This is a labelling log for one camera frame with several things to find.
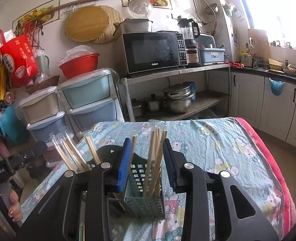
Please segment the dark green utensil caddy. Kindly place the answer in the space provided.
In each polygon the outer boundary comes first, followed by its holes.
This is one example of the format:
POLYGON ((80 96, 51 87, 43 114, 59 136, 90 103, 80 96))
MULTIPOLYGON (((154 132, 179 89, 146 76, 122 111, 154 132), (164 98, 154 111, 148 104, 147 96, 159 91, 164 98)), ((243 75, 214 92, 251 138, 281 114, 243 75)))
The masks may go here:
POLYGON ((120 214, 136 218, 164 216, 160 192, 157 197, 142 197, 147 160, 134 153, 129 168, 131 149, 132 141, 127 138, 122 146, 105 145, 96 150, 101 163, 88 176, 85 218, 107 220, 110 204, 120 214))

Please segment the thin chopsticks pack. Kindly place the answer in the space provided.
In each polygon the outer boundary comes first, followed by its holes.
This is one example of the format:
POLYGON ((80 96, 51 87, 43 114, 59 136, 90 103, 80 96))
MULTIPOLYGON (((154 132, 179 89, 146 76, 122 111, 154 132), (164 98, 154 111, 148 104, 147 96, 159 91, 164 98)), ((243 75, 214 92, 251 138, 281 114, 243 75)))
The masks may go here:
POLYGON ((80 154, 79 150, 76 148, 67 132, 65 132, 62 136, 62 144, 80 172, 90 171, 90 167, 80 154))
POLYGON ((62 146, 60 145, 59 141, 57 140, 56 136, 54 133, 51 133, 49 135, 52 143, 54 144, 58 154, 60 155, 61 159, 64 161, 64 163, 66 164, 66 166, 70 169, 73 170, 74 172, 77 172, 77 168, 73 165, 72 162, 70 162, 65 150, 62 148, 62 146))

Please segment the thin bamboo chopsticks bundle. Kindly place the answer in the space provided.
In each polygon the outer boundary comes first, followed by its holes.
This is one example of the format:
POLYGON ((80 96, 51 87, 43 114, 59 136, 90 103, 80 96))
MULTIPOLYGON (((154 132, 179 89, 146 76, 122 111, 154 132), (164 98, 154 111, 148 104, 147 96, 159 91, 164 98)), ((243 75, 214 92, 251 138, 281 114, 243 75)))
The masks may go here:
POLYGON ((159 145, 162 137, 162 132, 160 127, 156 129, 156 142, 155 142, 155 159, 158 157, 158 150, 159 150, 159 145))

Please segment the metal kitchen shelf rack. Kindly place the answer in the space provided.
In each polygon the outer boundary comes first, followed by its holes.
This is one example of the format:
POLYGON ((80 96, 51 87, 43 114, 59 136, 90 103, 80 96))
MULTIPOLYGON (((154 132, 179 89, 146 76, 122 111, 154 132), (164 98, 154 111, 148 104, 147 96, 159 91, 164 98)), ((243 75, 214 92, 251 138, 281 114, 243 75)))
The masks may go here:
POLYGON ((227 70, 227 74, 231 74, 230 66, 228 64, 215 64, 195 68, 186 68, 180 70, 172 70, 166 72, 157 72, 136 78, 122 78, 119 84, 123 86, 124 97, 126 101, 126 110, 131 122, 162 120, 175 121, 183 120, 187 117, 193 116, 210 107, 216 106, 222 101, 230 102, 231 93, 222 93, 219 91, 209 89, 208 72, 213 70, 227 70), (164 93, 164 107, 158 111, 144 113, 140 117, 135 117, 132 106, 132 98, 129 92, 129 86, 143 82, 157 81, 162 78, 169 78, 172 76, 182 76, 184 74, 205 73, 205 82, 207 88, 200 92, 193 92, 190 88, 190 83, 172 85, 163 90, 164 93))

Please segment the teal bucket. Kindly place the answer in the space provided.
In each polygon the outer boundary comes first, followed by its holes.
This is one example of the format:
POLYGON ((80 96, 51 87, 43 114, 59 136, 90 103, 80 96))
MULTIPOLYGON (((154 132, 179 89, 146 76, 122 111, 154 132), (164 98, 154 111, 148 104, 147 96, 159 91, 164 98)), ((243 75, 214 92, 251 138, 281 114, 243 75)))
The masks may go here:
POLYGON ((16 116, 13 106, 0 111, 0 135, 9 146, 18 146, 29 141, 30 133, 16 116))

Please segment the pastel drawer tower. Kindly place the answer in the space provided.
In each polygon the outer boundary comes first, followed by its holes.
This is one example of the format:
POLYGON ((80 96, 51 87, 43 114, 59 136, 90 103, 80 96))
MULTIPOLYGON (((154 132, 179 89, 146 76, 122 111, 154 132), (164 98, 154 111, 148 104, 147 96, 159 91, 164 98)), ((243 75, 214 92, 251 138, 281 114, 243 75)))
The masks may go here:
POLYGON ((56 93, 78 139, 99 122, 124 120, 118 81, 114 70, 100 68, 57 86, 56 93))
POLYGON ((44 141, 47 144, 47 152, 43 155, 46 166, 54 168, 61 161, 60 154, 49 137, 50 134, 67 132, 71 138, 74 132, 68 120, 62 100, 56 92, 56 86, 50 86, 38 90, 20 100, 18 109, 24 116, 26 129, 31 133, 35 141, 44 141))

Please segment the right pastel drawer tower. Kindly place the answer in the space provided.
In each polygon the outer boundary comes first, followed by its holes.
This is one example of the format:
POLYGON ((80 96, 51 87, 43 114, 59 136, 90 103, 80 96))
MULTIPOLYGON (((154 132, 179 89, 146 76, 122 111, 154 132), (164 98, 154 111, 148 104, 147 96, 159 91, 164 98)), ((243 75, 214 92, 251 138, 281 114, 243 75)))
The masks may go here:
POLYGON ((100 68, 57 86, 56 93, 78 139, 99 122, 124 120, 118 81, 114 70, 100 68))

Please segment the red shopping bag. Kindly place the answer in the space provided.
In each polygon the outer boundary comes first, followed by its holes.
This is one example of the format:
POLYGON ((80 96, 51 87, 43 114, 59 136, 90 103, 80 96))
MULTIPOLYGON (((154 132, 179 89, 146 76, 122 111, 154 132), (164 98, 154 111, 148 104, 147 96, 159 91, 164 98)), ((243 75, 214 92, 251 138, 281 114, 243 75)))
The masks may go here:
POLYGON ((0 53, 14 88, 20 88, 39 72, 29 36, 13 36, 12 30, 0 29, 0 53))

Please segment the stainless steel pots stack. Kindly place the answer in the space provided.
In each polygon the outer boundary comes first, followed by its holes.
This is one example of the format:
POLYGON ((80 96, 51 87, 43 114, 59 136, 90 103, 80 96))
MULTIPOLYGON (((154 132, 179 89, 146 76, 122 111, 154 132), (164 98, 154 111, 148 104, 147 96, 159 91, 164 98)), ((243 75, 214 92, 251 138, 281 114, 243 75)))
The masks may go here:
POLYGON ((191 91, 189 83, 172 85, 163 89, 164 107, 174 113, 183 114, 191 106, 191 100, 195 93, 191 91))

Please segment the blue hanging bin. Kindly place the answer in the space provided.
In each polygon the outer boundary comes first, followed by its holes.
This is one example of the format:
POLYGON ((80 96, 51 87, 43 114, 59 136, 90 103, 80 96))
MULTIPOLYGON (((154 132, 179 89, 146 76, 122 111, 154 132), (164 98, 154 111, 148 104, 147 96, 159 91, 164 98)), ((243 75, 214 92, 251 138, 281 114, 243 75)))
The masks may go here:
POLYGON ((280 96, 285 86, 285 81, 269 78, 269 83, 273 95, 280 96))

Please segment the light blue dish bin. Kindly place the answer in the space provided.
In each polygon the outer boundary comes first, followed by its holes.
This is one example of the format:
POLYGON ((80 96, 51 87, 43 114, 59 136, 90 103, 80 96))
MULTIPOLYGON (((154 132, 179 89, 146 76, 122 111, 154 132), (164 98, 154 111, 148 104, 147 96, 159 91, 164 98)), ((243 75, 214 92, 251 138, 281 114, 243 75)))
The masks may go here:
POLYGON ((224 62, 224 48, 199 48, 201 64, 213 65, 213 64, 222 64, 224 62))

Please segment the round wooden board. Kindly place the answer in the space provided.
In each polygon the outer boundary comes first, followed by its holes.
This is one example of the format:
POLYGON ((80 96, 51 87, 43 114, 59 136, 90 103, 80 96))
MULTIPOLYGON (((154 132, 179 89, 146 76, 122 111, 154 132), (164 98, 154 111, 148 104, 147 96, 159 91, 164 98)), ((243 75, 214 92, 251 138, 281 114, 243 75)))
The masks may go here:
POLYGON ((109 17, 99 6, 91 5, 74 11, 66 20, 65 33, 76 42, 99 38, 107 29, 109 17))

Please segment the black microwave oven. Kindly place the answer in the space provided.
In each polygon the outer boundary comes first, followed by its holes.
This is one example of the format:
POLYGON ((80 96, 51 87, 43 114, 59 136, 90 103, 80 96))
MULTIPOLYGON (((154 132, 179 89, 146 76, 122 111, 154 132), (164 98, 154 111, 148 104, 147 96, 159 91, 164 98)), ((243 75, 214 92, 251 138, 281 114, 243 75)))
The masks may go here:
POLYGON ((123 33, 113 49, 114 69, 120 76, 188 64, 183 34, 179 32, 123 33))

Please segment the long wooden rolling pin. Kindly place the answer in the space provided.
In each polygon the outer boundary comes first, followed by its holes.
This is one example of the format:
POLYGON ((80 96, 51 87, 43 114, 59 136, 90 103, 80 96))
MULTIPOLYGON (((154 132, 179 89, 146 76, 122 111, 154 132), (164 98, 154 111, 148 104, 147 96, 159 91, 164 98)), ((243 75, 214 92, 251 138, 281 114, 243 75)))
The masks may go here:
POLYGON ((64 3, 64 4, 61 4, 61 5, 57 6, 57 7, 53 7, 51 9, 48 9, 45 12, 43 12, 42 14, 40 14, 40 15, 34 16, 33 18, 30 19, 30 21, 37 20, 38 18, 41 18, 44 15, 50 15, 52 12, 56 12, 58 10, 70 7, 72 5, 84 4, 84 3, 87 3, 87 2, 94 2, 94 1, 100 1, 100 0, 75 0, 75 1, 68 2, 68 3, 64 3))

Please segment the woven round mat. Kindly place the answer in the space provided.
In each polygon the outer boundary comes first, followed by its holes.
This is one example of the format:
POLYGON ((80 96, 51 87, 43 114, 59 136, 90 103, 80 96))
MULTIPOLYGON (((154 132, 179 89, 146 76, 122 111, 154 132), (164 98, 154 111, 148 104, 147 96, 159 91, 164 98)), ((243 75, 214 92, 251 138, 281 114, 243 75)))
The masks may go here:
POLYGON ((113 41, 114 39, 113 34, 115 32, 114 24, 118 25, 123 21, 122 15, 115 8, 109 7, 107 5, 100 5, 100 8, 106 12, 109 22, 103 34, 100 37, 96 38, 95 40, 92 40, 92 43, 94 44, 105 44, 113 41))

